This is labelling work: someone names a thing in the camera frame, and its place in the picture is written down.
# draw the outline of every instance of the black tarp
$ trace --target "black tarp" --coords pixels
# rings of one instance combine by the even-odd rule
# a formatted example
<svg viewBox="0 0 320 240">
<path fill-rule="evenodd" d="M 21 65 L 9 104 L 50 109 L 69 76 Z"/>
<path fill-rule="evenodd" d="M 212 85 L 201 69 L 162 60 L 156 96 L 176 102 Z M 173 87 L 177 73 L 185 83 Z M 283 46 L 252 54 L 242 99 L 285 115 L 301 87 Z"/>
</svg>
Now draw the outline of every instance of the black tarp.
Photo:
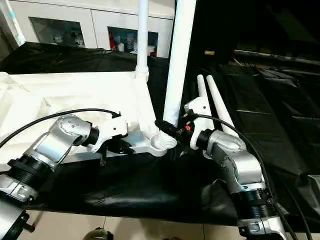
<svg viewBox="0 0 320 240">
<path fill-rule="evenodd" d="M 26 43 L 0 64 L 9 74 L 134 71 L 136 56 L 103 49 Z M 162 118 L 169 63 L 148 58 L 148 88 Z M 197 74 L 213 75 L 235 126 L 258 148 L 276 195 L 296 231 L 303 230 L 284 184 L 292 191 L 313 232 L 319 231 L 317 174 L 318 79 L 259 71 L 252 67 L 189 66 L 182 104 L 197 96 Z M 213 161 L 187 150 L 63 164 L 43 186 L 32 209 L 103 216 L 157 218 L 180 222 L 236 224 L 233 204 Z"/>
</svg>

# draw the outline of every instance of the black cable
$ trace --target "black cable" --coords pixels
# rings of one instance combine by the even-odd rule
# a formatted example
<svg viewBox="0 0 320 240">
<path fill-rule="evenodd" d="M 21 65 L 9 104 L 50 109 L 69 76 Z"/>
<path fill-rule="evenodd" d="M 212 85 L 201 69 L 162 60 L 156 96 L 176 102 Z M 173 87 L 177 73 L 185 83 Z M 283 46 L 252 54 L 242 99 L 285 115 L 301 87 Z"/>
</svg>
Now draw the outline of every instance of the black cable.
<svg viewBox="0 0 320 240">
<path fill-rule="evenodd" d="M 23 127 L 20 127 L 18 130 L 14 131 L 9 136 L 7 136 L 3 141 L 0 142 L 0 148 L 2 148 L 8 141 L 10 141 L 16 135 L 18 135 L 22 131 L 30 128 L 31 126 L 33 126 L 33 125 L 35 125 L 37 123 L 40 123 L 40 122 L 48 120 L 48 119 L 53 119 L 53 118 L 56 118 L 56 117 L 59 117 L 59 116 L 62 116 L 62 115 L 73 114 L 73 113 L 81 113 L 81 112 L 104 112 L 104 113 L 112 114 L 113 118 L 121 116 L 120 113 L 116 113 L 114 111 L 110 111 L 110 110 L 106 110 L 106 109 L 102 109 L 102 108 L 81 108 L 81 109 L 75 109 L 75 110 L 69 110 L 69 111 L 62 111 L 62 112 L 54 113 L 54 114 L 51 114 L 51 115 L 48 115 L 48 116 L 41 117 L 41 118 L 39 118 L 37 120 L 34 120 L 34 121 L 24 125 Z"/>
<path fill-rule="evenodd" d="M 289 231 L 291 237 L 293 238 L 293 240 L 298 240 L 296 233 L 292 230 L 292 228 L 290 227 L 288 221 L 286 220 L 286 217 L 284 216 L 284 214 L 282 213 L 281 209 L 277 206 L 277 203 L 275 202 L 275 198 L 274 198 L 273 191 L 272 191 L 272 188 L 271 188 L 271 185 L 270 185 L 270 182 L 269 182 L 269 178 L 268 178 L 268 173 L 267 173 L 266 167 L 264 165 L 264 162 L 262 160 L 261 155 L 259 154 L 259 152 L 256 149 L 256 147 L 252 144 L 252 142 L 241 131 L 239 131 L 238 129 L 236 129 L 234 126 L 232 126 L 231 124 L 229 124 L 226 121 L 223 121 L 223 120 L 221 120 L 221 119 L 219 119 L 217 117 L 214 117 L 214 116 L 203 115 L 203 114 L 194 114 L 194 116 L 197 117 L 197 118 L 211 119 L 211 120 L 213 120 L 215 122 L 219 122 L 219 123 L 227 126 L 231 130 L 236 132 L 240 136 L 240 138 L 245 142 L 245 144 L 248 145 L 252 149 L 252 151 L 254 152 L 255 157 L 257 158 L 258 162 L 260 163 L 262 174 L 264 176 L 265 184 L 266 184 L 266 186 L 267 186 L 267 188 L 268 188 L 268 190 L 270 192 L 271 198 L 273 199 L 274 208 L 277 210 L 277 212 L 279 214 L 279 217 L 281 218 L 283 224 L 288 229 L 288 231 Z"/>
<path fill-rule="evenodd" d="M 294 204 L 295 204 L 296 208 L 298 209 L 298 212 L 299 212 L 299 214 L 300 214 L 300 216 L 301 216 L 301 218 L 302 218 L 303 224 L 304 224 L 304 226 L 305 226 L 305 235 L 306 235 L 306 238 L 307 238 L 308 240 L 313 240 L 312 235 L 311 235 L 310 228 L 309 228 L 309 226 L 308 226 L 308 224 L 307 224 L 306 217 L 305 217 L 304 213 L 302 212 L 302 210 L 301 210 L 301 208 L 300 208 L 297 200 L 295 199 L 295 196 L 292 194 L 292 192 L 290 191 L 289 187 L 288 187 L 284 182 L 283 182 L 283 185 L 284 185 L 284 188 L 286 189 L 286 191 L 287 191 L 287 192 L 289 193 L 289 195 L 291 196 L 292 201 L 294 202 Z"/>
</svg>

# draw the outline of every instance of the silver robotic arm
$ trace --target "silver robotic arm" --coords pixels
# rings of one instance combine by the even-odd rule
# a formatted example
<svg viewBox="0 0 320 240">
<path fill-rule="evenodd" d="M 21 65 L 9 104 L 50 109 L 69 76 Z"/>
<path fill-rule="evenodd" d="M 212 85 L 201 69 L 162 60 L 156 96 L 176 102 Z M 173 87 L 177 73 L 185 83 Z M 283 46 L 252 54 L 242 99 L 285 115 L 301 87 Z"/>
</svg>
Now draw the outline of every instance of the silver robotic arm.
<svg viewBox="0 0 320 240">
<path fill-rule="evenodd" d="M 23 229 L 32 231 L 24 205 L 38 196 L 39 188 L 72 146 L 82 145 L 89 152 L 96 152 L 112 136 L 126 134 L 127 124 L 121 116 L 109 120 L 101 129 L 73 114 L 59 117 L 22 157 L 9 161 L 11 169 L 7 174 L 0 175 L 0 240 L 17 239 Z"/>
<path fill-rule="evenodd" d="M 211 114 L 206 112 L 210 107 L 201 97 L 189 102 L 184 108 L 186 112 L 192 111 L 193 115 Z M 191 118 L 186 120 L 186 125 L 181 129 L 162 120 L 155 123 L 163 132 L 192 149 L 203 150 L 206 158 L 220 166 L 219 178 L 226 184 L 234 203 L 240 235 L 248 240 L 286 240 L 286 232 L 266 187 L 261 165 L 247 151 L 244 141 L 214 129 L 205 121 L 208 119 Z"/>
</svg>

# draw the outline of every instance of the cable connector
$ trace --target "cable connector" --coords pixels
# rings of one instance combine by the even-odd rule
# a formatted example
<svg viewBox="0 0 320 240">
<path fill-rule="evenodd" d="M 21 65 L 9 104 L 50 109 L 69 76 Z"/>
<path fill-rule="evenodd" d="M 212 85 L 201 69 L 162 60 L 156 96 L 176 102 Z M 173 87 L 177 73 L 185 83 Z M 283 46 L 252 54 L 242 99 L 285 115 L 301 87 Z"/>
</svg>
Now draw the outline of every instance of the cable connector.
<svg viewBox="0 0 320 240">
<path fill-rule="evenodd" d="M 183 121 L 188 124 L 193 122 L 198 118 L 198 114 L 196 114 L 192 109 L 190 109 L 187 113 L 185 113 L 182 117 Z"/>
</svg>

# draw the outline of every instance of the white pipe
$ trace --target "white pipe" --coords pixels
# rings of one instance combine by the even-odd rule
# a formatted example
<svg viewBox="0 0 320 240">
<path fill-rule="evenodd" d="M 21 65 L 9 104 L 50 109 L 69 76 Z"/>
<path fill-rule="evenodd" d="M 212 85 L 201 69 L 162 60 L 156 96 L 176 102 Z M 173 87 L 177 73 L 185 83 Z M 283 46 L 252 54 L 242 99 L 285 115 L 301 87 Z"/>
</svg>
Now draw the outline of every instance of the white pipe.
<svg viewBox="0 0 320 240">
<path fill-rule="evenodd" d="M 178 0 L 175 13 L 171 58 L 166 87 L 163 120 L 178 125 L 190 39 L 197 0 Z M 161 144 L 174 148 L 177 141 L 161 132 Z"/>
<path fill-rule="evenodd" d="M 17 21 L 16 15 L 15 15 L 14 11 L 12 10 L 12 7 L 11 7 L 9 1 L 5 0 L 5 4 L 6 4 L 8 10 L 9 10 L 9 17 L 12 20 L 13 26 L 14 26 L 15 31 L 16 31 L 16 34 L 13 34 L 14 38 L 16 40 L 16 43 L 19 46 L 21 46 L 22 44 L 24 44 L 26 42 L 25 36 L 21 31 L 21 28 L 20 28 L 19 23 Z"/>
<path fill-rule="evenodd" d="M 232 122 L 232 119 L 231 119 L 229 112 L 226 108 L 224 100 L 222 99 L 221 94 L 217 88 L 217 85 L 215 83 L 214 78 L 211 75 L 208 75 L 206 77 L 206 80 L 208 82 L 211 96 L 212 96 L 212 99 L 214 102 L 214 106 L 215 106 L 216 112 L 218 113 L 219 118 L 234 127 L 235 125 Z M 231 130 L 229 127 L 227 127 L 223 124 L 222 124 L 222 129 L 225 133 L 228 133 L 228 134 L 233 135 L 235 137 L 239 137 L 235 131 Z"/>
<path fill-rule="evenodd" d="M 136 104 L 138 108 L 139 128 L 143 135 L 147 139 L 150 139 L 152 136 L 159 133 L 159 129 L 155 125 L 156 116 L 147 86 L 149 76 L 147 65 L 148 13 L 148 0 L 139 0 L 138 53 L 133 87 L 135 90 Z"/>
<path fill-rule="evenodd" d="M 206 101 L 209 102 L 204 76 L 199 74 L 196 79 L 198 82 L 199 97 L 204 97 Z"/>
<path fill-rule="evenodd" d="M 138 16 L 138 53 L 135 71 L 139 73 L 149 73 L 147 57 L 148 57 L 148 16 L 149 1 L 139 0 L 139 16 Z"/>
</svg>

